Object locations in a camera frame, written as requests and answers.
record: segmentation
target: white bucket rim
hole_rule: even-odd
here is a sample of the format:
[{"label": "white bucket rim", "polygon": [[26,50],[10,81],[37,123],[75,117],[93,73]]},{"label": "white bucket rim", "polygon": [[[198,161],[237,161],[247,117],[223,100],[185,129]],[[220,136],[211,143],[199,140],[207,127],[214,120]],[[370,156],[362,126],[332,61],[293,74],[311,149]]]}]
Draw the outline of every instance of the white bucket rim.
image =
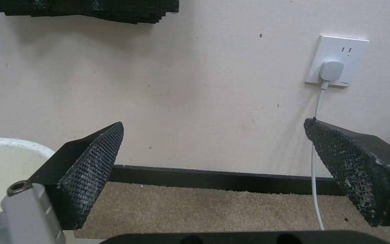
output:
[{"label": "white bucket rim", "polygon": [[16,139],[16,138],[2,138],[0,137],[0,145],[10,145],[13,147],[19,147],[19,148],[25,148],[28,150],[35,151],[39,153],[41,156],[44,156],[45,158],[50,158],[55,151],[48,148],[47,146],[38,144],[36,142],[31,142],[27,140],[22,139]]}]

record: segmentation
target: white power cable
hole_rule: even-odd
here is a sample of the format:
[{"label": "white power cable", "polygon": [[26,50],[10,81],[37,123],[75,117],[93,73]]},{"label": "white power cable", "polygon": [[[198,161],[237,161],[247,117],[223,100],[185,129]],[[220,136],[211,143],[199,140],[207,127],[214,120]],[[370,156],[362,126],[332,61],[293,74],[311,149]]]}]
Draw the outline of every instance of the white power cable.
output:
[{"label": "white power cable", "polygon": [[[320,90],[319,100],[317,101],[316,112],[314,114],[315,118],[317,118],[317,115],[319,114],[319,110],[322,106],[323,95],[325,94],[325,90],[327,89],[328,86],[329,86],[329,82],[324,80],[322,84],[322,88]],[[314,144],[312,144],[312,149],[311,149],[311,184],[312,184],[312,199],[314,201],[314,207],[316,209],[317,220],[319,221],[320,229],[325,230],[325,227],[323,226],[322,216],[320,214],[319,202],[317,200],[316,148],[314,147]]]},{"label": "white power cable", "polygon": [[[317,119],[319,110],[322,106],[323,95],[325,90],[329,86],[329,82],[336,81],[341,77],[342,71],[344,70],[344,64],[337,61],[324,62],[320,67],[319,76],[323,80],[322,87],[320,90],[319,100],[317,101],[316,112],[314,117]],[[316,209],[317,220],[319,221],[320,229],[325,230],[323,226],[322,216],[320,214],[319,202],[317,200],[317,183],[316,183],[316,148],[312,144],[311,149],[311,186],[312,186],[312,199],[314,200],[314,207]]]}]

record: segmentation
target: black baseboard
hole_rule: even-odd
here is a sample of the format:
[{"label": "black baseboard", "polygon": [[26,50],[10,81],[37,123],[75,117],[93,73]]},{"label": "black baseboard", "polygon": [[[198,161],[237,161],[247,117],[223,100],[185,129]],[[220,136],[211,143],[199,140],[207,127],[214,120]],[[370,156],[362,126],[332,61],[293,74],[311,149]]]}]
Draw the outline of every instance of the black baseboard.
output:
[{"label": "black baseboard", "polygon": [[[110,182],[310,195],[311,177],[114,165]],[[332,178],[317,178],[317,194],[344,196]]]}]

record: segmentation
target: beige carpet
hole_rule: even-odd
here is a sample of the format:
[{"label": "beige carpet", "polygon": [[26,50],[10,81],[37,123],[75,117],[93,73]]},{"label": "beige carpet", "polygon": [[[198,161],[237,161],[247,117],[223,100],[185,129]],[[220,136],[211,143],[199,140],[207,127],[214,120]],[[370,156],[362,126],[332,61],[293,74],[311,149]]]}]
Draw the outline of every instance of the beige carpet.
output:
[{"label": "beige carpet", "polygon": [[[390,242],[348,198],[319,196],[327,230],[357,230]],[[77,238],[124,233],[317,230],[311,196],[108,182]]]}]

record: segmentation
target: wall outlet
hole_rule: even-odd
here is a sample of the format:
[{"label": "wall outlet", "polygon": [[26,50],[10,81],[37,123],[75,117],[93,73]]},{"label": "wall outlet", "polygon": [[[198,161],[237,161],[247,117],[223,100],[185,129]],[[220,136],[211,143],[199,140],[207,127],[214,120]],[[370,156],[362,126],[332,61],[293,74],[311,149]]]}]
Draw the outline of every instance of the wall outlet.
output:
[{"label": "wall outlet", "polygon": [[368,40],[320,35],[319,45],[312,59],[306,83],[321,84],[320,67],[324,62],[338,61],[344,64],[341,77],[330,85],[349,86],[368,48]]}]

